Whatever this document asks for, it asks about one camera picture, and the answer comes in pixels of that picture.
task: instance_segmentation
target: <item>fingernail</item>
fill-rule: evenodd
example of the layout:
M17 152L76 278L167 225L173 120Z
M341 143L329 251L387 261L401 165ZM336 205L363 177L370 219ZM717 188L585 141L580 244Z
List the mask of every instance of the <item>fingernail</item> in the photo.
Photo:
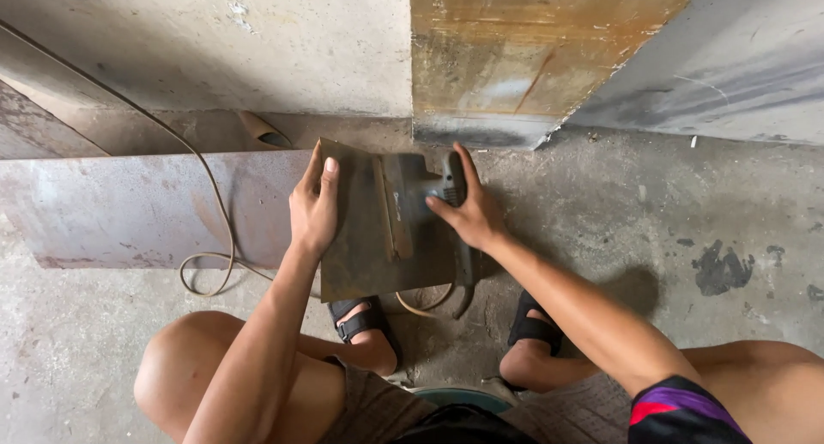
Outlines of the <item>fingernail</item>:
M338 161L333 158L326 158L326 172L335 172L338 170Z

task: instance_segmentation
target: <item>concrete floor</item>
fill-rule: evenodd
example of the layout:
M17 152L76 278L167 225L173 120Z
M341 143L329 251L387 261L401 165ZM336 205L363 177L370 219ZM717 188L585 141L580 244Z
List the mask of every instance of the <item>concrete floor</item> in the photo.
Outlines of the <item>concrete floor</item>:
M204 150L245 147L231 114L164 117L181 130L193 127L186 133ZM324 134L375 151L439 150L412 146L404 120L270 117L300 147ZM126 120L76 114L72 125L113 154L179 150ZM597 141L589 142L594 133ZM824 149L689 143L570 129L537 152L474 156L515 235L603 284L676 345L775 339L824 354ZM0 440L26 444L170 442L132 397L143 347L164 324L194 310L245 317L267 286L237 271L231 291L202 300L179 287L173 270L42 270L5 216L0 271ZM208 284L221 274L200 275ZM407 356L395 379L478 385L496 374L520 290L500 272L479 284L458 322L392 315ZM421 291L418 299L436 292ZM303 332L336 338L316 300ZM570 346L564 351L574 355Z

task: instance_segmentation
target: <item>hand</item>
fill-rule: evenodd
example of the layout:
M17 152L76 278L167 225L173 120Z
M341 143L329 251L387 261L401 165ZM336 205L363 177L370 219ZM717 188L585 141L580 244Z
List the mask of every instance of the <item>hand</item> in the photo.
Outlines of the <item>hand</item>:
M460 156L464 177L467 179L467 200L455 208L436 196L428 196L426 204L432 212L455 228L464 243L488 252L496 238L509 235L503 224L503 213L495 198L480 185L478 172L467 150L457 142L453 147Z
M302 248L316 258L321 257L335 238L339 172L335 159L327 158L325 164L322 162L318 140L303 179L289 195L292 246Z

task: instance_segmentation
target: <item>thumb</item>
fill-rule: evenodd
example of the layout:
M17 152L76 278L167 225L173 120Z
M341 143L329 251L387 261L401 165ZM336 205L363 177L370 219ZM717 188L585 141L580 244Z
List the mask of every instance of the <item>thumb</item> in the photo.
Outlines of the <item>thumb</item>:
M452 228L455 227L454 222L458 218L458 212L454 207L449 206L446 201L438 196L427 196L426 205L429 206L432 212L446 220L449 225L452 225Z
M323 175L321 176L321 197L320 201L327 204L335 204L338 198L338 177L340 176L340 165L334 158L326 158L323 165Z

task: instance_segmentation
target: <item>black sandal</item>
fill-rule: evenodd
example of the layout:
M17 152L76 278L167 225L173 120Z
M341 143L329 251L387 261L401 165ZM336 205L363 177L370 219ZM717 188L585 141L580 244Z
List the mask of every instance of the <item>black sandal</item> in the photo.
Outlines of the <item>black sandal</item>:
M541 312L548 320L550 320L550 323L547 323L541 319L527 317L527 313L533 309ZM538 301L535 301L535 298L533 298L526 290L521 291L521 295L518 298L518 310L515 312L515 320L512 322L512 329L509 331L507 345L512 347L520 339L538 339L549 344L551 348L551 356L558 355L558 352L561 350L561 340L563 339L563 331L561 328L554 322L554 320L552 320L550 314L548 314L546 310L541 307ZM503 380L503 383L515 392L527 390L526 388L522 388L520 386L512 386L506 380Z
M349 317L344 323L338 325L338 320L343 319L344 316L358 304L363 302L369 303L366 310L362 310L352 317ZM357 299L348 299L346 301L337 301L329 303L329 315L332 316L332 323L338 331L338 336L346 344L351 344L351 339L354 335L366 331L368 329L379 329L386 336L386 341L392 347L397 357L397 364L395 371L400 368L403 362L403 351L400 349L400 343L395 338L395 333L392 333L392 327L389 326L389 320L386 319L386 314L381 307L381 298L376 295L369 297L359 297Z

